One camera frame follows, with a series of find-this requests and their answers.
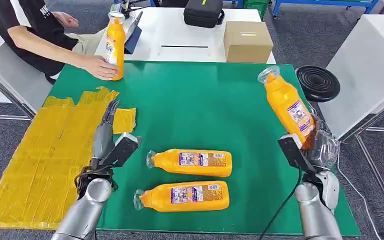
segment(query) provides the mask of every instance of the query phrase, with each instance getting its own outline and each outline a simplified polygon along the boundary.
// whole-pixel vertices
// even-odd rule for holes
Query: beige pants
[[[72,51],[78,54],[88,54],[94,55],[95,51],[98,48],[98,45],[102,39],[102,36],[105,33],[106,28],[100,30],[95,34],[76,34],[76,33],[67,33],[66,35],[72,39],[77,39],[77,44],[73,47]],[[51,76],[52,79],[57,79],[61,72],[57,73],[54,76]]]

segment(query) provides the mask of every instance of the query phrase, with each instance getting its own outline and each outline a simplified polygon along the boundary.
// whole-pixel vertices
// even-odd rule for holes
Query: white table
[[[320,103],[320,109],[333,134],[347,140],[355,136],[384,194],[384,181],[360,137],[384,116],[384,15],[363,15],[339,48],[327,69],[340,82],[339,95]],[[370,113],[374,117],[351,130]]]
[[[148,7],[133,11],[131,17],[123,24],[124,31],[127,31],[141,11],[143,15],[139,27],[142,29],[142,34],[133,54],[124,55],[125,60],[226,62],[223,43],[226,22],[261,22],[256,9],[224,9],[225,17],[221,25],[204,28],[186,25],[183,17],[184,8]],[[104,34],[95,55],[104,56],[105,46]],[[276,63],[273,53],[270,53],[267,63]]]

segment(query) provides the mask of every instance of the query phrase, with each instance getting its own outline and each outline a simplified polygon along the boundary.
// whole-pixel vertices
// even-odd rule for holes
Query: bottle cap
[[[280,75],[278,66],[269,66],[258,74],[257,80],[262,84],[268,84]]]
[[[149,169],[152,169],[155,167],[155,162],[154,162],[154,157],[156,153],[154,151],[149,151],[148,154],[146,155],[146,166]]]
[[[121,13],[119,11],[110,11],[108,13],[108,17],[109,18],[118,18],[118,19],[120,19],[122,21],[124,21],[124,19],[125,19],[125,16],[123,15],[123,13]]]
[[[144,208],[144,203],[142,202],[141,196],[144,195],[145,192],[142,189],[136,190],[133,197],[133,205],[136,210],[141,210]]]

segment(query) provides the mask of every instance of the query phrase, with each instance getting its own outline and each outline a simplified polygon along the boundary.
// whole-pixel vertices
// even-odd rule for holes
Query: floor
[[[105,16],[103,13],[108,10],[111,0],[82,0],[80,4],[77,0],[48,0],[47,3],[51,11],[65,11],[79,20],[80,27],[69,32],[93,33],[107,24],[106,17],[102,16]],[[293,64],[295,67],[301,65],[325,67],[363,11],[358,7],[345,10],[344,7],[338,6],[284,4],[280,8],[277,19],[272,19],[270,11],[267,11],[264,20],[275,44],[273,54],[276,61]],[[18,114],[18,110],[10,104],[0,103],[0,114]],[[384,127],[384,119],[377,125]],[[28,126],[27,121],[0,120],[0,177]],[[365,132],[361,136],[384,176],[384,133]],[[384,232],[384,196],[375,183],[375,178],[355,138],[341,145],[340,165],[357,189],[366,196],[377,230]],[[362,237],[359,239],[375,239],[362,200],[341,176],[339,180],[360,227]],[[0,229],[0,239],[44,240],[50,239],[51,236],[52,231]],[[302,238],[302,236],[267,236],[264,239]],[[99,231],[98,239],[255,240],[257,236]]]

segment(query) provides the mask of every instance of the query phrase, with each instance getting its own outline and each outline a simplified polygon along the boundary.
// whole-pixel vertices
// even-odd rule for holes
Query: green crate
[[[257,9],[261,19],[263,19],[268,5],[269,5],[269,0],[244,0],[243,1],[243,8]]]

